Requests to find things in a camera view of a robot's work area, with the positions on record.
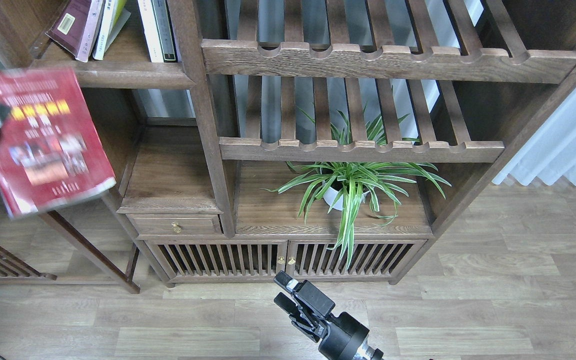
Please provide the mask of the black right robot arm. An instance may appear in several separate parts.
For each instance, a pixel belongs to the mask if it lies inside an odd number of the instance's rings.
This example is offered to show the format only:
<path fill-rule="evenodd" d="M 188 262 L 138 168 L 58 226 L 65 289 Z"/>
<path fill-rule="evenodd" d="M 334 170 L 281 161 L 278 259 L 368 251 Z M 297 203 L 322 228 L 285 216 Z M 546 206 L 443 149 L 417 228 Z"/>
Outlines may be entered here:
<path fill-rule="evenodd" d="M 369 330 L 347 312 L 334 316 L 334 301 L 308 280 L 302 282 L 279 271 L 274 282 L 290 294 L 275 296 L 274 303 L 288 314 L 291 324 L 318 343 L 328 360 L 381 360 L 384 353 L 368 345 Z"/>

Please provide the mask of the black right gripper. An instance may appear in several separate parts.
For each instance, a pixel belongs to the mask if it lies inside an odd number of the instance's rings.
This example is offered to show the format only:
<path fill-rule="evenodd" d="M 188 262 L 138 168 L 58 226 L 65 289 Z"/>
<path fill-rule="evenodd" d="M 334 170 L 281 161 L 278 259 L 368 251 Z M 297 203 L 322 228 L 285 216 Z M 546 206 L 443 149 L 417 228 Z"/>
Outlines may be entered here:
<path fill-rule="evenodd" d="M 334 301 L 313 283 L 308 280 L 300 282 L 285 271 L 279 271 L 274 282 L 295 300 L 279 292 L 273 299 L 275 305 L 288 314 L 292 325 L 307 338 L 319 342 L 328 331 L 326 317 L 334 309 Z"/>

